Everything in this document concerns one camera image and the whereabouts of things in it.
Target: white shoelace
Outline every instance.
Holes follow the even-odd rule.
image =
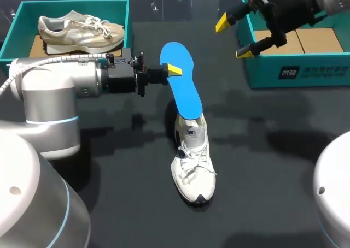
[[[206,141],[201,150],[194,151],[193,149],[187,148],[183,141],[181,142],[179,150],[185,153],[185,158],[182,158],[180,160],[181,168],[184,171],[184,174],[181,176],[182,179],[188,177],[190,172],[192,170],[195,170],[197,167],[204,168],[210,173],[214,173],[215,175],[217,175],[215,171],[211,170],[211,168],[208,167],[208,159],[206,154],[204,153],[205,149],[207,148],[207,145],[208,142]]]
[[[83,24],[83,28],[93,28],[95,31],[98,31],[99,29],[102,30],[103,36],[105,38],[110,38],[112,35],[112,32],[110,31],[109,28],[104,26],[104,23],[109,23],[108,20],[102,20],[99,17],[94,17],[91,15],[86,15],[89,16],[86,20],[85,23]]]

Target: teal cardboard box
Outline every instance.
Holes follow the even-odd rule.
[[[302,28],[331,28],[342,52],[261,54],[244,58],[251,88],[350,86],[350,13],[327,17],[314,27]],[[256,42],[254,31],[263,30],[267,27],[260,14],[247,15],[238,23],[240,47]]]
[[[124,48],[132,48],[133,33],[129,0],[72,0],[23,1],[0,51],[0,67],[8,74],[7,66],[16,58],[28,57],[38,34],[40,16],[62,17],[75,10],[124,26]]]

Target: robotic arm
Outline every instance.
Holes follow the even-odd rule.
[[[273,45],[285,45],[286,33],[306,24],[313,26],[327,16],[347,10],[350,10],[350,0],[248,0],[225,12],[216,25],[216,32],[234,25],[250,12],[259,12],[271,36],[237,51],[237,58],[254,57]]]
[[[181,74],[169,64],[148,69],[143,54],[133,57],[130,49],[123,49],[121,57],[20,58],[11,63],[0,94],[11,88],[24,102],[26,122],[0,120],[0,129],[24,138],[49,160],[68,157],[80,148],[77,98],[130,92],[143,97],[148,84],[167,85],[169,76]]]

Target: beige sneaker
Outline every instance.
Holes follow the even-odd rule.
[[[90,54],[113,50],[124,40],[124,28],[72,10],[59,18],[39,18],[39,34],[47,54],[83,51]]]

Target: white sneaker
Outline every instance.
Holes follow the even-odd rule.
[[[113,50],[124,40],[124,28],[72,10],[59,18],[39,18],[39,34],[47,54],[84,51],[90,54]]]
[[[216,183],[203,114],[194,121],[178,115],[175,132],[179,148],[171,164],[173,179],[187,201],[203,204],[212,198]]]

